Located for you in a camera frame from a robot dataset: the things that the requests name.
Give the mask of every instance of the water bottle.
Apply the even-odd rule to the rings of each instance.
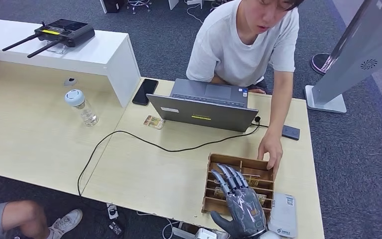
[[[65,94],[65,101],[80,113],[86,126],[93,126],[98,122],[98,117],[93,112],[89,102],[80,90],[70,90]]]

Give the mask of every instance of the table surface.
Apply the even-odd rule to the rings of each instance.
[[[64,101],[70,77],[99,116],[97,125],[86,127]],[[123,111],[105,76],[0,61],[0,176],[78,194],[77,178],[91,151],[116,128]],[[81,189],[102,152],[96,152]]]
[[[172,87],[173,82],[160,80],[155,93],[167,96]],[[248,107],[260,111],[261,124],[269,122],[270,102],[271,96],[249,94]],[[151,104],[129,104],[116,129],[167,149],[188,148],[239,134],[174,121],[165,122],[163,129],[157,130],[143,125],[148,115],[158,117]],[[296,198],[298,238],[324,238],[305,100],[292,99],[285,124],[300,128],[300,140],[282,138],[284,155],[275,191]],[[220,229],[209,214],[201,212],[208,156],[221,153],[255,159],[265,132],[265,128],[259,128],[250,136],[177,153],[162,151],[124,133],[114,134],[105,146],[83,196]]]

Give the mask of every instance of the young man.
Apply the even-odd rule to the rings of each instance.
[[[80,223],[83,212],[75,209],[59,218],[48,228],[43,208],[33,201],[18,201],[0,204],[0,239],[7,232],[19,227],[24,236],[33,239],[60,239],[63,234]]]
[[[276,173],[283,154],[282,127],[293,90],[294,51],[299,30],[297,7],[304,0],[234,0],[204,20],[192,49],[190,80],[249,87],[266,93],[263,75],[274,69],[269,128],[260,142],[258,159],[269,153],[268,168]]]

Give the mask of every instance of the prosthetic hand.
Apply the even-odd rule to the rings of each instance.
[[[212,173],[220,183],[226,203],[232,215],[228,221],[218,212],[210,212],[213,221],[231,235],[233,239],[280,239],[274,232],[268,232],[266,216],[261,208],[256,192],[248,186],[244,176],[231,166],[217,164],[226,181],[214,169]]]

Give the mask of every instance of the smartphone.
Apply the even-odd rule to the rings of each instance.
[[[155,80],[144,79],[143,83],[141,83],[140,88],[132,99],[132,102],[142,106],[148,105],[149,99],[147,98],[146,94],[154,93],[158,83],[159,82]]]

